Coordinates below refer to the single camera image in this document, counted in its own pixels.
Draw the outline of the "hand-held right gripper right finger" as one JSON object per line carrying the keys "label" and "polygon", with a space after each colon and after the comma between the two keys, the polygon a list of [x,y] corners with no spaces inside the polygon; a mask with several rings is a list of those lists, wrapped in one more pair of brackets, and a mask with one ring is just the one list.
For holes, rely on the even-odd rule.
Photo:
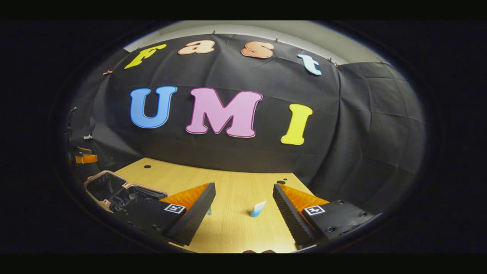
{"label": "hand-held right gripper right finger", "polygon": [[326,201],[276,183],[273,199],[297,247],[335,243],[381,217],[345,199]]}

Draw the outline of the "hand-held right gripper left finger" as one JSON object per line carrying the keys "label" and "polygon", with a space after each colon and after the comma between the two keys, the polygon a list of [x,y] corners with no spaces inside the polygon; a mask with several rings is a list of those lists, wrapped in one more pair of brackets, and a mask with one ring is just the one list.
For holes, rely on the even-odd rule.
{"label": "hand-held right gripper left finger", "polygon": [[189,245],[216,196],[213,182],[163,199],[135,193],[125,206],[114,210],[119,220],[159,241]]}

